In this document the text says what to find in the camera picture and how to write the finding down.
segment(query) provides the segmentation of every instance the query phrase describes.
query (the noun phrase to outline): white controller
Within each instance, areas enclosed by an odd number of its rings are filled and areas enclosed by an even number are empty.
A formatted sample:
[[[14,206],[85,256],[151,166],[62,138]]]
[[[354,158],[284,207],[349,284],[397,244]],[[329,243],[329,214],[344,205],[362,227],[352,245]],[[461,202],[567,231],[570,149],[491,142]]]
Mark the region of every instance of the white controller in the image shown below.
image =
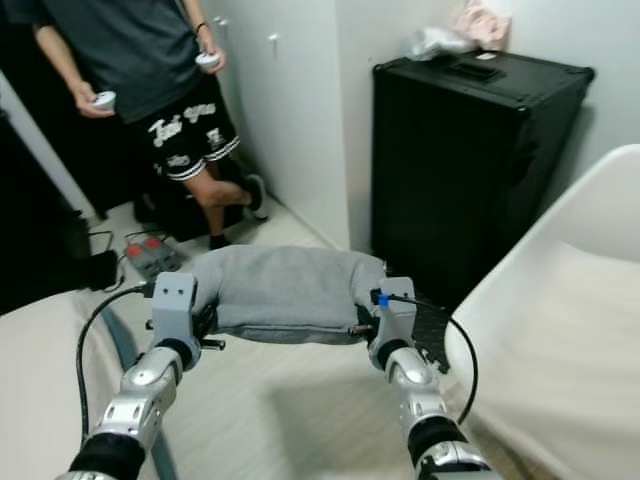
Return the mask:
[[[200,70],[207,72],[214,67],[217,67],[220,63],[220,55],[217,53],[203,52],[196,57],[196,64],[200,67]]]
[[[113,110],[113,107],[116,104],[116,94],[115,92],[106,91],[100,92],[97,95],[97,98],[93,102],[93,106],[98,110]]]

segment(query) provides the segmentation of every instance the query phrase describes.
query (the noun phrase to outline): blue connector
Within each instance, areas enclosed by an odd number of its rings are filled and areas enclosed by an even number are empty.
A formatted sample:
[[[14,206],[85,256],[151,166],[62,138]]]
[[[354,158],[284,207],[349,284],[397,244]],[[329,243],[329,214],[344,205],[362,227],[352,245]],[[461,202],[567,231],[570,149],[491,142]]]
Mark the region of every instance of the blue connector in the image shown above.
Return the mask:
[[[378,305],[385,308],[389,307],[389,295],[384,293],[378,295]]]

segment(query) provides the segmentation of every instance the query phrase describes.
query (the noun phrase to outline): black case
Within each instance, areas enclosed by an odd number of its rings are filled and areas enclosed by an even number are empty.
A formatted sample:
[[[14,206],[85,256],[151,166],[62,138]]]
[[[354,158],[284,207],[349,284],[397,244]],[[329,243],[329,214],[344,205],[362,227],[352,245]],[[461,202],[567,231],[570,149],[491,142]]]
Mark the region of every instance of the black case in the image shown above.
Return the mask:
[[[375,254],[457,306],[534,222],[594,76],[489,52],[377,66]]]

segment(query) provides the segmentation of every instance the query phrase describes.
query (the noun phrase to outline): plastic bag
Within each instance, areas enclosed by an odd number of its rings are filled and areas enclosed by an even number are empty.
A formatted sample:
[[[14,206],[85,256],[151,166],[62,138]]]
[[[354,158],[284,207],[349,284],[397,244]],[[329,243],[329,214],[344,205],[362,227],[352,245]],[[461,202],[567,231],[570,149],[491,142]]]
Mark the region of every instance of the plastic bag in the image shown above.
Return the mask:
[[[465,53],[475,50],[476,42],[454,30],[427,27],[407,38],[405,56],[411,60],[424,62],[441,53]]]

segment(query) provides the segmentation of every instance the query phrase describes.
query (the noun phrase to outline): foot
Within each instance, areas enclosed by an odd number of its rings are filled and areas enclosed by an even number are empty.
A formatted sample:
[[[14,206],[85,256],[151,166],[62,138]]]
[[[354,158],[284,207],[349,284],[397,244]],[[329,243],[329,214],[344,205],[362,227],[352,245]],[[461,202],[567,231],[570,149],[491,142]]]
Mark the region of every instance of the foot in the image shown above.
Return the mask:
[[[266,220],[269,217],[267,207],[267,189],[264,180],[258,175],[248,175],[246,178],[247,190],[251,194],[251,205],[249,210],[258,220]]]
[[[209,237],[209,250],[218,250],[229,245],[231,245],[231,242],[224,235],[212,235]]]

